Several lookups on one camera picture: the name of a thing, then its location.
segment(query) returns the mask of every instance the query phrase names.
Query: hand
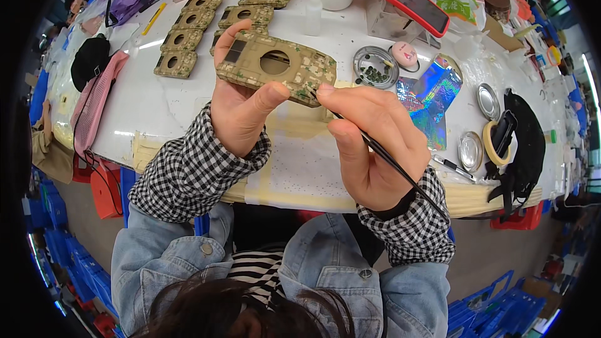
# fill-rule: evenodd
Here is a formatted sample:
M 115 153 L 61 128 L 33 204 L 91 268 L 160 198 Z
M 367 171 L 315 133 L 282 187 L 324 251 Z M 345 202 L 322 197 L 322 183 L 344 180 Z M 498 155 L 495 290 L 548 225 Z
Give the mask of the hand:
M 42 113 L 49 113 L 50 112 L 50 101 L 46 100 L 41 104 L 41 108 L 42 108 Z
M 236 33 L 249 29 L 245 19 L 230 26 L 215 45 L 215 67 L 223 61 Z M 272 81 L 259 90 L 217 78 L 211 103 L 211 122 L 215 136 L 233 155 L 245 157 L 257 143 L 267 115 L 290 96 L 287 87 Z
M 397 95 L 372 87 L 335 89 L 322 84 L 317 99 L 346 119 L 335 119 L 327 129 L 340 152 L 342 182 L 355 201 L 372 211 L 397 206 L 411 184 L 379 155 L 368 151 L 359 128 L 378 141 L 414 180 L 430 160 L 425 135 L 419 131 Z

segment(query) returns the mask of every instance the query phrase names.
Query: black face mask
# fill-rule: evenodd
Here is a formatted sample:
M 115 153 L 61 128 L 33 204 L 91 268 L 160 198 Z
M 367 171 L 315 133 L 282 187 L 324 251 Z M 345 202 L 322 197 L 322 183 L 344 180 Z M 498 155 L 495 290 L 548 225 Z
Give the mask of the black face mask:
M 522 97 L 513 94 L 511 89 L 505 93 L 505 109 L 511 110 L 517 119 L 515 130 L 517 152 L 513 162 L 507 165 L 505 173 L 500 175 L 499 169 L 492 162 L 486 164 L 488 179 L 500 180 L 488 196 L 488 201 L 503 195 L 504 214 L 501 223 L 512 214 L 512 203 L 517 200 L 520 209 L 530 197 L 530 193 L 538 183 L 543 170 L 545 158 L 545 136 L 540 128 L 536 115 Z

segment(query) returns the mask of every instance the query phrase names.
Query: jacket button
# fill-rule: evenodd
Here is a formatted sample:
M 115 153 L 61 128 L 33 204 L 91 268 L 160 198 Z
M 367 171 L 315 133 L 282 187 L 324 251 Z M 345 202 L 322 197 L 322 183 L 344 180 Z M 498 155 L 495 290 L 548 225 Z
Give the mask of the jacket button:
M 210 244 L 208 243 L 204 243 L 200 246 L 200 249 L 203 250 L 204 254 L 211 254 L 213 253 L 213 247 L 211 247 Z
M 372 276 L 372 271 L 369 269 L 363 269 L 360 273 L 359 276 L 363 279 L 368 279 L 369 277 Z

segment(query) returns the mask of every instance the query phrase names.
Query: fingernail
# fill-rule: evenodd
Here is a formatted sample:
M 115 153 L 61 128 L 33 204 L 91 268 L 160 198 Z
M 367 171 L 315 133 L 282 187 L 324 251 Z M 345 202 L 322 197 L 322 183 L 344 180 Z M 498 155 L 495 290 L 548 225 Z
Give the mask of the fingernail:
M 282 98 L 288 98 L 290 96 L 290 91 L 287 87 L 280 84 L 274 84 L 269 89 L 269 94 L 274 97 L 274 99 L 281 100 Z
M 331 86 L 329 84 L 321 84 L 319 86 L 319 89 L 317 90 L 317 94 L 322 95 L 322 96 L 330 95 L 330 94 L 334 93 L 335 89 L 336 88 L 334 86 Z
M 330 131 L 330 133 L 332 134 L 332 136 L 334 136 L 336 141 L 339 141 L 342 143 L 347 143 L 349 141 L 349 136 L 348 136 L 347 132 L 330 129 L 330 128 L 328 128 L 327 130 Z

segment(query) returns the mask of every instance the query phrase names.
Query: metal tin lid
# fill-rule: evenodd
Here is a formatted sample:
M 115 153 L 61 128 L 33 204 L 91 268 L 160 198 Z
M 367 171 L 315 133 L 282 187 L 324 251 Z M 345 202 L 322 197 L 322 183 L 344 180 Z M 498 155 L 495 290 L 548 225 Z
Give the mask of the metal tin lid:
M 353 58 L 357 84 L 388 89 L 398 81 L 398 64 L 385 49 L 365 46 L 357 50 Z
M 489 120 L 499 120 L 501 116 L 501 107 L 499 106 L 499 99 L 496 97 L 495 90 L 488 84 L 482 83 L 478 86 L 476 93 L 478 100 L 478 106 L 480 110 L 489 118 Z
M 457 153 L 459 154 L 459 161 L 461 161 L 463 169 L 471 173 L 476 172 L 482 164 L 482 156 L 484 154 L 480 136 L 473 131 L 465 132 L 459 137 Z

